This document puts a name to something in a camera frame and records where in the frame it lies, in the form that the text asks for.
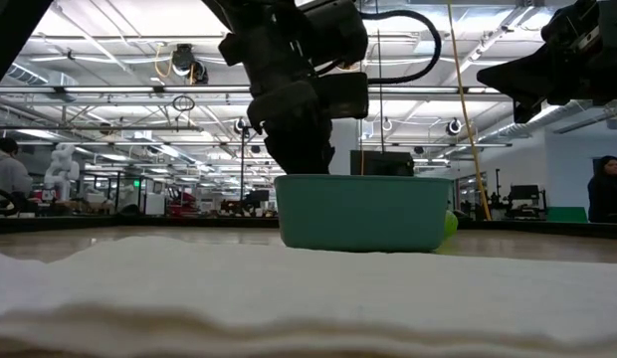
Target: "ceiling pipe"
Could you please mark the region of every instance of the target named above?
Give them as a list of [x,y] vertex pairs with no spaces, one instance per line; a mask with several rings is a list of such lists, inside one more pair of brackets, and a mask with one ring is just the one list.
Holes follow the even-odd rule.
[[556,123],[564,118],[568,118],[572,115],[584,112],[585,110],[591,107],[592,107],[591,100],[572,100],[568,104],[563,105],[560,108],[555,109],[552,112],[544,116],[536,118],[537,116],[540,116],[540,113],[537,114],[534,117],[536,119],[532,119],[526,124],[511,125],[510,127],[499,132],[498,135],[504,136],[504,137],[515,137],[515,136],[528,135],[539,128],[543,128],[546,125]]
[[572,125],[568,125],[566,127],[560,128],[560,129],[556,129],[553,131],[554,134],[565,134],[565,133],[569,133],[572,132],[574,130],[578,130],[581,128],[584,128],[586,126],[590,126],[608,119],[614,119],[617,118],[617,112],[605,112],[603,114],[600,114],[594,118],[589,118],[587,120],[583,120],[581,122],[572,124]]
[[114,61],[123,71],[134,76],[142,84],[146,83],[146,81],[141,79],[139,76],[137,76],[136,73],[128,65],[124,64],[121,60],[119,60],[116,56],[114,56],[110,51],[108,51],[105,47],[103,47],[101,43],[95,40],[95,38],[92,37],[92,35],[90,35],[79,24],[74,22],[74,20],[72,20],[68,15],[66,15],[66,13],[63,12],[63,8],[61,8],[61,6],[59,6],[57,2],[52,4],[52,6],[50,6],[50,11],[52,11],[54,14],[56,14],[57,16],[59,16],[60,18],[68,22],[70,25],[74,26],[81,33],[81,35],[86,41],[92,44],[92,46],[94,46],[97,50],[99,50],[103,55],[107,56],[110,60]]
[[[497,26],[497,29],[491,32],[488,36],[482,39],[482,41],[477,45],[472,51],[468,53],[463,59],[459,61],[459,71],[462,73],[465,71],[474,61],[478,60],[480,56],[483,55],[485,51],[487,51],[496,41],[498,41],[505,33],[507,33],[509,29],[509,25],[514,23],[518,18],[523,17],[526,13],[527,8],[525,7],[516,7],[514,8],[506,18],[501,21],[501,23]],[[451,83],[457,79],[457,71],[453,67],[452,71],[445,76],[441,81],[437,83],[437,86],[444,86],[445,84]],[[417,114],[419,108],[424,105],[426,101],[418,101],[410,108],[408,113],[404,116],[402,121],[408,122],[410,119]],[[397,130],[404,125],[404,123],[396,123],[390,133],[386,134],[385,139],[391,138]]]
[[213,121],[216,122],[218,128],[220,129],[220,131],[222,131],[227,138],[230,139],[235,139],[236,137],[233,135],[233,133],[231,133],[227,127],[225,127],[225,125],[222,123],[222,120],[220,120],[220,118],[218,118],[218,116],[216,115],[216,113],[213,112],[213,110],[211,110],[208,106],[206,105],[197,105],[198,108],[200,108],[200,110],[202,110],[205,114],[207,114],[209,116],[209,118],[211,118]]

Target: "computer monitor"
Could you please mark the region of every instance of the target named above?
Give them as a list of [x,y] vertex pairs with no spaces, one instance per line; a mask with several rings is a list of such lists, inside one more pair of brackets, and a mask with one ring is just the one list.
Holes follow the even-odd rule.
[[512,200],[537,200],[538,194],[538,185],[512,185],[508,198]]
[[350,151],[351,175],[414,176],[415,163],[409,152]]

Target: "table surface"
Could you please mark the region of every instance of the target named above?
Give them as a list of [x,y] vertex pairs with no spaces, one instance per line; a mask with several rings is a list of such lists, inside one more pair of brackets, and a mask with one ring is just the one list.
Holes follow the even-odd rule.
[[[19,260],[58,261],[101,242],[159,236],[218,245],[283,246],[276,229],[111,227],[0,235],[0,253]],[[617,241],[505,231],[460,231],[444,255],[617,263]]]

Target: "white cloth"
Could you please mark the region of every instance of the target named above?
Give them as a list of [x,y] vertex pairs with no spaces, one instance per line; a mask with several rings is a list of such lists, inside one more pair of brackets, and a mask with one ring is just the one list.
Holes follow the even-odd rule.
[[108,357],[617,357],[617,265],[129,238],[47,265],[0,255],[8,338]]

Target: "black jacket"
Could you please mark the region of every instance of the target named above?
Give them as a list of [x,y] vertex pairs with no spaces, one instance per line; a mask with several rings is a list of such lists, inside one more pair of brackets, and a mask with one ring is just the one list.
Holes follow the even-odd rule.
[[617,223],[617,177],[595,175],[587,185],[589,221]]

